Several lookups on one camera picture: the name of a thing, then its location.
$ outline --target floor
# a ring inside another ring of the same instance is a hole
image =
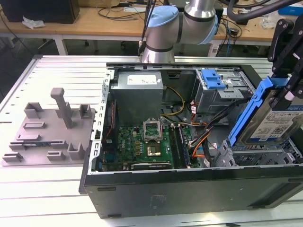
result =
[[[43,44],[42,39],[22,39],[23,43],[33,52],[38,54],[38,47]],[[18,39],[14,39],[15,47],[10,49],[4,45],[0,39],[0,102],[17,81],[23,70],[32,59],[32,54],[21,44]],[[65,41],[69,55],[137,55],[137,42],[125,42],[125,48],[121,48],[119,41],[98,41],[99,51],[95,52],[93,41],[89,41],[89,46],[85,46],[82,40]],[[180,56],[180,45],[174,47],[176,56]],[[209,45],[186,45],[182,56],[207,56]],[[227,45],[224,45],[218,56],[226,56]],[[57,55],[58,51],[55,43],[41,50],[43,55]],[[265,57],[258,55],[258,48],[255,46],[235,45],[231,47],[231,57]]]

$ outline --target green motherboard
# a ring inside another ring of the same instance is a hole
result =
[[[191,140],[190,129],[182,128],[186,147]],[[146,135],[158,135],[158,128],[149,126]],[[118,170],[125,163],[170,163],[174,168],[173,153],[171,151],[169,127],[162,126],[162,140],[144,141],[143,127],[120,127],[118,134],[118,150],[114,154],[105,155],[105,163],[109,168]]]

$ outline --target motherboard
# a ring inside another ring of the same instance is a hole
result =
[[[119,127],[117,150],[105,151],[103,171],[184,168],[189,165],[191,139],[187,126]]]

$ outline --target ram slot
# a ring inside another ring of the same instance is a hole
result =
[[[185,159],[178,129],[169,128],[169,140],[175,169],[185,168]]]
[[[183,136],[183,132],[182,132],[181,127],[179,127],[179,136],[180,136],[180,139],[181,139],[181,146],[182,146],[184,161],[185,161],[186,166],[189,166],[189,163],[190,163],[189,155],[188,155],[188,152],[187,152],[187,149],[186,149],[186,144],[185,144],[185,141],[184,141],[184,136]]]

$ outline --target metal slotted table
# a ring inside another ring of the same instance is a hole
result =
[[[50,97],[53,87],[63,87],[71,108],[80,104],[98,106],[106,62],[139,62],[124,56],[43,56],[33,59],[6,98],[0,104],[0,155],[9,150],[25,114],[28,102],[42,108],[56,108]],[[176,62],[221,62],[250,64],[265,77],[271,64],[263,58],[192,58],[177,57]],[[78,187],[82,166],[0,167],[0,226],[51,226],[69,223],[73,227],[87,224],[111,226],[241,226],[300,227],[303,222],[303,192],[269,210],[228,211],[200,214],[100,219],[87,195]]]

